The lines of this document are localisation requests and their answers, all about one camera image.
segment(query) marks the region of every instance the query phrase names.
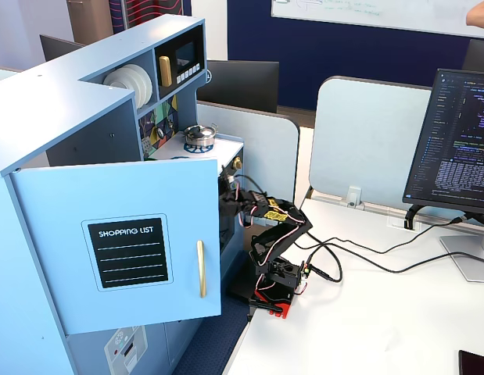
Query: shopping list sign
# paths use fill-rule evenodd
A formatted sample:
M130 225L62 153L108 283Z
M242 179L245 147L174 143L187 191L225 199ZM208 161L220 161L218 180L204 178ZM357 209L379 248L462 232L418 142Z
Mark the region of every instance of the shopping list sign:
M101 288L170 281L163 218L85 221L83 227Z

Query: gold cabinet handle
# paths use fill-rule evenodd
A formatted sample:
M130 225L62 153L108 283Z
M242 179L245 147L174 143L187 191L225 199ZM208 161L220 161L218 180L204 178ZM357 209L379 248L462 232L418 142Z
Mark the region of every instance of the gold cabinet handle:
M203 250L203 241L196 242L196 251L198 252L198 271L200 274L200 297L205 298L207 294L207 281L205 274L205 254Z

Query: gold microwave handle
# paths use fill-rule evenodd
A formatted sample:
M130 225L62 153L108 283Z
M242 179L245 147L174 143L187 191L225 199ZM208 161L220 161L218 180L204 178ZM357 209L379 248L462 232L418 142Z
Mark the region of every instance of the gold microwave handle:
M205 298L207 294L207 282L205 274L205 254L203 249L203 241L196 242L196 251L198 252L198 270L200 274L200 297Z
M170 71L169 56L160 56L160 76L162 77L162 86L168 88L172 85L172 72Z

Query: white lines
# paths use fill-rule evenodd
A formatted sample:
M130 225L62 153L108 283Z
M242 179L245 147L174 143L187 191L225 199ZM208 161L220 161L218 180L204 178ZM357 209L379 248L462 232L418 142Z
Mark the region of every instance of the white lines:
M132 277L130 279L119 279L119 280L106 281L106 283L116 283L117 281L129 281L129 280L137 280L137 279L150 279L150 278L153 278L153 277L163 277L163 275Z
M124 256L123 258L110 258L101 259L101 262L108 262L110 260L132 259L132 258L144 258L146 256L160 256L161 254L149 254L149 255L136 255L136 256Z
M116 246L114 248L135 248L138 246L150 246L150 245L159 245L159 242L153 242L152 244L140 244L140 245L128 245L128 246ZM112 248L98 248L98 250L110 250Z
M103 272L116 272L116 271L125 271L125 270L137 270L139 268L151 268L151 267L161 267L161 264L154 264L153 266L141 266L141 267L129 267L129 268L120 268L118 270L106 270Z

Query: blue carpet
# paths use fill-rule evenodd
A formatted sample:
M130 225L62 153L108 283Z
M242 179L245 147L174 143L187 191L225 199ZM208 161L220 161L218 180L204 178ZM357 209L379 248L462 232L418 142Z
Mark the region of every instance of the blue carpet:
M221 375L247 324L249 307L222 296L221 315L205 318L174 375Z

